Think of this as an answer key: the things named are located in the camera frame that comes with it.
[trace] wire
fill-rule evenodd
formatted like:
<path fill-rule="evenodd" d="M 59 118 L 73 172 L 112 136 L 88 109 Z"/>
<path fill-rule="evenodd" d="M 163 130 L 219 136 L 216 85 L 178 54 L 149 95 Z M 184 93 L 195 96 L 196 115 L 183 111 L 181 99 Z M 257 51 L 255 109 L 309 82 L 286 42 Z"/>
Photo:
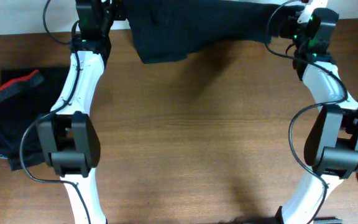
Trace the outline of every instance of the wire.
<path fill-rule="evenodd" d="M 288 51 L 289 51 L 293 46 L 295 46 L 294 43 L 290 44 L 290 45 L 287 47 L 287 49 L 285 50 L 285 55 L 288 55 Z"/>
<path fill-rule="evenodd" d="M 335 76 L 331 71 L 327 70 L 326 68 L 313 63 L 313 62 L 308 62 L 306 60 L 303 60 L 301 58 L 296 58 L 296 57 L 291 57 L 288 55 L 284 55 L 284 54 L 279 54 L 275 51 L 273 51 L 270 47 L 269 47 L 269 29 L 270 29 L 270 23 L 272 21 L 273 16 L 277 13 L 277 11 L 279 11 L 282 7 L 286 6 L 287 4 L 293 3 L 293 2 L 297 2 L 299 0 L 289 0 L 285 3 L 283 3 L 282 5 L 280 5 L 276 10 L 274 10 L 274 12 L 272 13 L 272 15 L 269 17 L 268 22 L 267 22 L 267 26 L 266 26 L 266 31 L 265 31 L 265 46 L 266 49 L 279 57 L 283 57 L 283 58 L 288 58 L 288 59 L 292 59 L 292 60 L 296 60 L 298 62 L 303 62 L 303 63 L 307 63 L 309 65 L 315 66 L 316 68 L 321 69 L 322 71 L 326 72 L 328 76 L 330 76 L 331 78 L 333 78 L 336 82 L 338 82 L 338 84 L 341 86 L 343 92 L 344 92 L 344 96 L 340 99 L 340 100 L 334 100 L 334 101 L 329 101 L 329 102 L 325 102 L 325 103 L 317 103 L 314 105 L 310 105 L 307 106 L 305 108 L 303 108 L 302 110 L 300 110 L 299 112 L 297 112 L 297 114 L 292 118 L 291 123 L 290 123 L 290 127 L 288 128 L 288 142 L 290 144 L 290 149 L 291 149 L 291 153 L 293 155 L 293 157 L 295 158 L 295 160 L 297 161 L 297 163 L 299 163 L 299 165 L 302 166 L 302 168 L 304 168 L 304 170 L 306 170 L 307 172 L 309 172 L 311 175 L 313 175 L 314 177 L 316 177 L 317 179 L 319 179 L 324 187 L 323 190 L 323 197 L 322 200 L 316 210 L 316 212 L 314 213 L 313 217 L 311 218 L 311 220 L 307 223 L 311 223 L 313 222 L 313 220 L 317 217 L 318 212 L 320 211 L 321 207 L 323 206 L 323 203 L 326 199 L 327 196 L 327 191 L 328 191 L 328 184 L 325 182 L 325 180 L 323 178 L 321 178 L 319 175 L 315 174 L 311 169 L 309 169 L 298 157 L 298 155 L 296 154 L 295 148 L 293 146 L 293 139 L 292 139 L 292 132 L 293 132 L 293 127 L 295 125 L 295 121 L 301 116 L 301 114 L 303 114 L 304 112 L 313 109 L 313 108 L 317 108 L 319 106 L 323 106 L 323 105 L 331 105 L 331 104 L 337 104 L 337 103 L 342 103 L 343 101 L 346 101 L 348 98 L 348 94 L 347 94 L 347 88 L 345 86 L 345 84 L 343 84 L 343 82 L 337 77 Z M 304 43 L 302 43 L 301 47 L 303 47 L 305 45 L 307 41 L 305 41 Z"/>
<path fill-rule="evenodd" d="M 45 5 L 45 8 L 44 8 L 44 27 L 45 27 L 45 30 L 47 31 L 47 33 L 49 33 L 48 29 L 47 29 L 47 26 L 46 26 L 46 23 L 45 23 L 45 13 L 46 13 L 46 9 L 48 8 L 48 5 L 49 5 L 49 2 L 50 0 L 47 1 L 47 4 Z M 76 21 L 74 24 L 73 24 L 73 27 L 71 28 L 71 39 L 74 39 L 75 38 L 75 31 L 76 31 L 76 27 L 78 25 L 79 21 Z M 52 35 L 50 35 L 49 33 L 49 36 L 55 40 L 56 42 L 58 42 L 59 44 L 67 44 L 67 43 L 63 43 L 63 42 L 60 42 L 59 40 L 55 39 Z M 48 183 L 48 184 L 69 184 L 71 185 L 75 191 L 77 192 L 78 194 L 78 197 L 80 198 L 81 200 L 81 203 L 82 205 L 84 206 L 84 209 L 85 209 L 85 213 L 86 213 L 86 217 L 88 219 L 88 223 L 91 224 L 91 219 L 90 219 L 90 214 L 89 214 L 89 211 L 88 211 L 88 208 L 86 207 L 86 204 L 85 204 L 85 201 L 84 201 L 84 198 L 82 197 L 81 195 L 81 192 L 80 190 L 78 189 L 78 184 L 74 183 L 74 182 L 70 182 L 70 181 L 67 181 L 67 180 L 45 180 L 45 179 L 38 179 L 36 177 L 34 177 L 30 171 L 26 168 L 25 164 L 24 164 L 24 144 L 25 144 L 25 140 L 26 138 L 28 137 L 30 131 L 38 124 L 38 122 L 40 122 L 41 120 L 45 119 L 45 118 L 48 118 L 49 116 L 53 116 L 55 115 L 57 112 L 61 111 L 62 109 L 64 109 L 67 105 L 70 104 L 70 101 L 71 99 L 73 98 L 74 94 L 75 94 L 75 90 L 77 88 L 77 84 L 78 84 L 78 80 L 80 79 L 80 71 L 81 71 L 81 65 L 80 65 L 80 58 L 78 56 L 78 52 L 77 50 L 75 49 L 75 46 L 72 44 L 71 45 L 71 51 L 75 54 L 75 59 L 76 59 L 76 64 L 77 64 L 77 67 L 76 67 L 76 77 L 75 77 L 75 81 L 74 81 L 74 84 L 73 84 L 73 88 L 70 92 L 70 95 L 68 96 L 67 100 L 64 100 L 63 101 L 63 104 L 58 107 L 57 109 L 49 112 L 49 114 L 46 114 L 45 116 L 39 118 L 39 119 L 36 119 L 35 121 L 33 121 L 30 126 L 26 129 L 26 131 L 24 132 L 23 136 L 22 136 L 22 139 L 21 139 L 21 143 L 20 143 L 20 147 L 19 147 L 19 157 L 20 157 L 20 164 L 24 170 L 24 172 L 30 177 L 30 179 L 34 180 L 34 181 L 37 181 L 37 182 L 40 182 L 40 183 Z"/>
<path fill-rule="evenodd" d="M 47 3 L 45 4 L 44 7 L 44 13 L 42 14 L 42 22 L 44 23 L 44 29 L 45 31 L 47 31 L 47 35 L 52 38 L 55 42 L 59 43 L 59 44 L 63 44 L 63 45 L 69 45 L 71 43 L 71 41 L 68 42 L 62 42 L 58 39 L 56 39 L 48 30 L 48 26 L 47 26 L 47 10 L 48 10 L 48 6 L 49 6 L 50 0 L 47 1 Z"/>

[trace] wooden table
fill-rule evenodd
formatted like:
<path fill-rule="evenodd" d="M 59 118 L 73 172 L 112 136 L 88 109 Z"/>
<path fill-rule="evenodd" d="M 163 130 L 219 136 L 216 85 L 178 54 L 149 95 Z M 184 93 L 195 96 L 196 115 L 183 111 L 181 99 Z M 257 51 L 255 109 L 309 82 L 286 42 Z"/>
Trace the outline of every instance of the wooden table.
<path fill-rule="evenodd" d="M 67 39 L 68 34 L 58 34 Z M 175 63 L 144 65 L 127 30 L 112 31 L 91 119 L 101 141 L 97 171 L 109 223 L 214 223 L 268 217 L 303 174 L 288 147 L 292 116 L 313 103 L 291 61 L 255 42 L 221 42 Z M 275 40 L 284 51 L 289 41 Z M 358 98 L 358 20 L 341 21 L 331 52 Z M 44 34 L 0 36 L 3 68 L 68 65 L 69 50 Z M 303 144 L 317 111 L 295 127 Z M 45 164 L 37 177 L 56 178 Z M 353 174 L 320 217 L 358 223 Z M 0 223 L 73 223 L 61 185 L 39 184 L 0 160 Z"/>

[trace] white wall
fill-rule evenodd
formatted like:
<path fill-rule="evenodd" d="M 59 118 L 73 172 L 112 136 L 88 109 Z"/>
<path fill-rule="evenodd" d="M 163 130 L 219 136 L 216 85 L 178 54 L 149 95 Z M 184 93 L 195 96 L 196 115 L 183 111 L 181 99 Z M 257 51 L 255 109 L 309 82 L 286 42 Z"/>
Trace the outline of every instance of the white wall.
<path fill-rule="evenodd" d="M 275 4 L 285 2 L 285 0 L 249 1 Z M 44 32 L 42 10 L 45 2 L 46 0 L 0 0 L 0 35 Z M 342 19 L 358 18 L 358 0 L 329 0 L 328 7 L 337 11 Z M 52 32 L 69 31 L 77 19 L 75 0 L 52 0 L 47 12 L 48 28 Z M 127 28 L 129 28 L 127 21 L 117 21 L 112 27 L 112 29 Z"/>

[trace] black bracket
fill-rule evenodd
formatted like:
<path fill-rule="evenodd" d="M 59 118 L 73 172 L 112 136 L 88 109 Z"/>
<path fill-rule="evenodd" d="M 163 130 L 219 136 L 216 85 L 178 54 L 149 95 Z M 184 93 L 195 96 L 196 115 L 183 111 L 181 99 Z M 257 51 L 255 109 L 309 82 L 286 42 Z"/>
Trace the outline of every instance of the black bracket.
<path fill-rule="evenodd" d="M 339 138 L 340 130 L 350 134 Z M 305 161 L 318 174 L 347 179 L 358 172 L 358 110 L 323 106 L 305 143 Z"/>
<path fill-rule="evenodd" d="M 100 39 L 109 35 L 114 21 L 126 20 L 121 0 L 101 2 L 101 0 L 76 0 L 76 10 L 80 19 L 81 38 Z"/>
<path fill-rule="evenodd" d="M 330 53 L 329 43 L 334 34 L 339 14 L 331 9 L 317 8 L 307 24 L 299 24 L 297 17 L 289 17 L 280 36 L 292 39 L 296 46 L 295 57 L 307 62 L 329 62 L 336 64 Z M 299 79 L 303 79 L 307 63 L 293 61 Z"/>
<path fill-rule="evenodd" d="M 87 114 L 53 115 L 37 125 L 42 152 L 57 175 L 87 177 L 100 160 L 100 142 Z"/>

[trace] black fabric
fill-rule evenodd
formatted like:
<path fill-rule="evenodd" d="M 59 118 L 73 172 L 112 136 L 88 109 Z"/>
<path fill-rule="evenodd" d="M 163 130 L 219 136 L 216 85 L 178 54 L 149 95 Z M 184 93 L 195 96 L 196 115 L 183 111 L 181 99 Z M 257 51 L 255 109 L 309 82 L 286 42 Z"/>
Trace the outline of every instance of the black fabric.
<path fill-rule="evenodd" d="M 1 84 L 33 71 L 34 69 L 2 71 Z M 23 89 L 0 102 L 0 157 L 7 157 L 12 170 L 21 169 L 19 145 L 24 131 L 40 114 L 48 113 L 55 104 L 63 89 L 68 68 L 41 68 L 39 73 L 44 77 L 42 83 Z M 45 161 L 35 129 L 30 132 L 25 143 L 24 155 L 26 166 Z"/>
<path fill-rule="evenodd" d="M 124 6 L 144 63 L 183 60 L 219 40 L 264 42 L 267 21 L 278 7 L 222 0 L 125 0 Z M 288 16 L 301 10 L 303 6 L 279 10 L 271 35 L 278 36 Z"/>

